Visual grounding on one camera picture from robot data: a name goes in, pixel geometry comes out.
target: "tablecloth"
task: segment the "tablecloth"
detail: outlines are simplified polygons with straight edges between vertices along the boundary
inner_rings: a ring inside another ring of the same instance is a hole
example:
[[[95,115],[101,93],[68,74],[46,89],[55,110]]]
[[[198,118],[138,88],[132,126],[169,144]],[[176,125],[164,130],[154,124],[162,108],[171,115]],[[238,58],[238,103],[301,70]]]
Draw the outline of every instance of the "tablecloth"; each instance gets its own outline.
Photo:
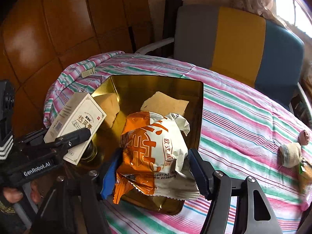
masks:
[[[95,68],[86,78],[82,71]],[[50,87],[44,105],[49,127],[74,92],[92,93],[110,75],[147,74],[199,80],[204,83],[202,132],[199,152],[216,170],[245,179],[254,176],[265,192],[283,232],[295,233],[301,218],[298,181],[292,169],[280,167],[278,148],[296,142],[308,129],[293,114],[258,91],[236,80],[190,63],[168,58],[125,54],[100,54],[68,66]],[[312,159],[312,144],[302,147]],[[210,202],[200,197],[185,201],[174,216],[150,212],[122,201],[104,201],[103,210],[113,233],[199,233]],[[235,219],[232,198],[226,233]]]

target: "screw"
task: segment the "screw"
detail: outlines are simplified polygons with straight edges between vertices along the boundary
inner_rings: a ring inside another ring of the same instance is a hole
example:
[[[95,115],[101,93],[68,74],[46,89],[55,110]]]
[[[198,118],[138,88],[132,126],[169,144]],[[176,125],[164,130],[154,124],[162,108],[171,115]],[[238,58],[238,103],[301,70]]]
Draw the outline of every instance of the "screw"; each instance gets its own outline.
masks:
[[[57,177],[57,182],[62,182],[64,181],[65,177],[64,176],[58,176]]]
[[[98,174],[98,172],[96,170],[89,171],[89,176],[91,176],[91,177],[95,177],[97,174]]]
[[[253,176],[248,176],[247,179],[252,183],[255,182],[255,178]]]
[[[223,172],[215,171],[215,175],[218,176],[218,177],[222,177],[223,176]]]

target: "multicolored chair backrest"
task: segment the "multicolored chair backrest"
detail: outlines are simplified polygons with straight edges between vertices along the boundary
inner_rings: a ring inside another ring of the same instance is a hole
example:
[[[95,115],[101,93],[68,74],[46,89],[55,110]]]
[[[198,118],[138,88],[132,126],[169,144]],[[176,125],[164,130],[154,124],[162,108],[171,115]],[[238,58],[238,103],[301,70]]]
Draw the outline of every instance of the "multicolored chair backrest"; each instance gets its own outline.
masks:
[[[288,109],[303,61],[303,42],[257,15],[226,7],[178,10],[174,58],[245,83]]]

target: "box with chinese text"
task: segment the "box with chinese text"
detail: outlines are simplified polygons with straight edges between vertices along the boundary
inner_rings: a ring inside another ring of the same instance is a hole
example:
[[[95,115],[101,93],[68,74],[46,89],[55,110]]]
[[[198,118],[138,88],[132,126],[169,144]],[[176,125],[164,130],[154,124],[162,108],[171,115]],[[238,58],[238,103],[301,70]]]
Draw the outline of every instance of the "box with chinese text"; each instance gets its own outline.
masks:
[[[87,148],[93,135],[102,124],[106,113],[88,93],[74,93],[52,123],[44,136],[46,143],[53,142],[57,137],[73,132],[77,129],[88,128],[91,131],[90,139],[68,150],[64,160],[77,165]]]

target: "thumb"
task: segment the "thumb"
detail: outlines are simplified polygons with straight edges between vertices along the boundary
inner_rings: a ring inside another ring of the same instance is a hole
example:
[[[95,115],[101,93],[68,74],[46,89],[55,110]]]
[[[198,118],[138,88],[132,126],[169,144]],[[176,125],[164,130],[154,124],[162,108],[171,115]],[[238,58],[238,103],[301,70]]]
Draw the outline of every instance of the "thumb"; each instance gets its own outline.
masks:
[[[3,195],[10,203],[16,203],[23,198],[23,193],[16,188],[5,187],[3,189]]]

